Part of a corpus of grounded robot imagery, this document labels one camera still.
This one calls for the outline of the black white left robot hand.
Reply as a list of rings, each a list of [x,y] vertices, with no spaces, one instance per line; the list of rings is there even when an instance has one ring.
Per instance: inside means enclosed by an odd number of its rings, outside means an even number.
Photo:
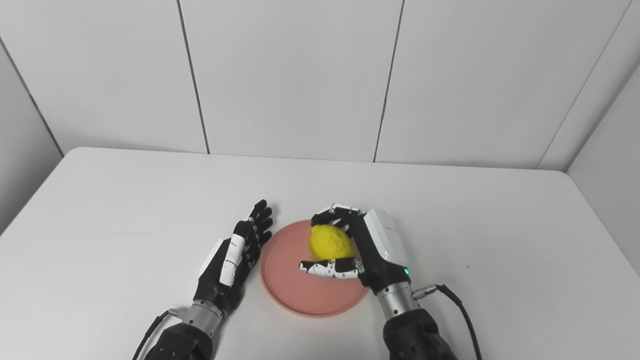
[[[224,315],[238,308],[246,280],[272,237],[272,214],[267,200],[258,201],[247,219],[236,223],[230,237],[215,243],[198,278],[195,302],[211,303]]]

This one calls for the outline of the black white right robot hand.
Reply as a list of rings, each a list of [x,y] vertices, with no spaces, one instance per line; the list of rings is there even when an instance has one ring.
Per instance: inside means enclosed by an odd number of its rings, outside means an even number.
[[[378,297],[412,296],[407,253],[393,219],[384,210],[364,211],[333,203],[314,214],[310,223],[345,230],[357,255],[302,260],[300,271],[334,280],[359,280]]]

